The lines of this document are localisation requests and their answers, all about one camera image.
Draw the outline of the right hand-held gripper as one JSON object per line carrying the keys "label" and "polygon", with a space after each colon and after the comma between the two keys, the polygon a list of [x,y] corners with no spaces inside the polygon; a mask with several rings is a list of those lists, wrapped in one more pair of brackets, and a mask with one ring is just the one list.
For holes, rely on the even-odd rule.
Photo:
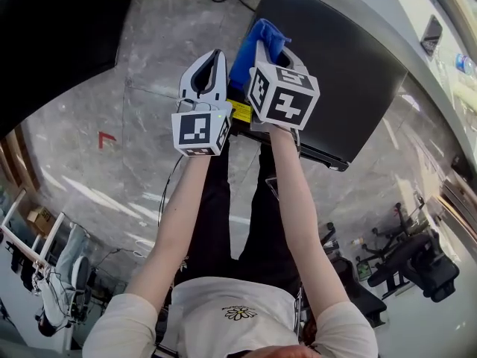
{"label": "right hand-held gripper", "polygon": [[256,42],[247,99],[261,122],[302,130],[320,97],[318,81],[292,50],[282,53],[286,68],[276,66],[262,40]]}

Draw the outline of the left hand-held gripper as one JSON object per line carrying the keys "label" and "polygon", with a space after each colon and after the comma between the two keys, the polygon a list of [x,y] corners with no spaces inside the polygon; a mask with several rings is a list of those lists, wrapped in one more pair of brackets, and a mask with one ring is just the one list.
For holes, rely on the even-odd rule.
{"label": "left hand-held gripper", "polygon": [[[208,102],[191,99],[200,98]],[[220,156],[231,128],[227,60],[222,50],[200,56],[181,76],[177,112],[171,114],[174,148],[187,157]]]}

